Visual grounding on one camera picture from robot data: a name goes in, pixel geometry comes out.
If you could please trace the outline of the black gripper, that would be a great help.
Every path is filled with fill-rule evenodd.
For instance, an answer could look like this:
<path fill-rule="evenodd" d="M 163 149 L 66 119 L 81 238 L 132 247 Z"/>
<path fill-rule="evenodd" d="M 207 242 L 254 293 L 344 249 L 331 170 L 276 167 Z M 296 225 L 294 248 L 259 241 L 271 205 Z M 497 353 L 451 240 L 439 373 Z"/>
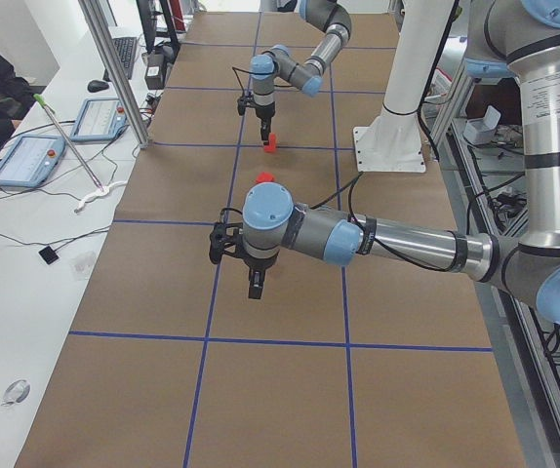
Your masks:
<path fill-rule="evenodd" d="M 276 105 L 271 104 L 255 104 L 255 112 L 260 119 L 260 138 L 263 145 L 270 144 L 271 135 L 271 119 L 275 116 Z"/>
<path fill-rule="evenodd" d="M 261 299 L 264 288 L 264 271 L 272 267 L 278 257 L 280 248 L 260 250 L 252 246 L 244 247 L 244 262 L 249 269 L 249 299 Z"/>

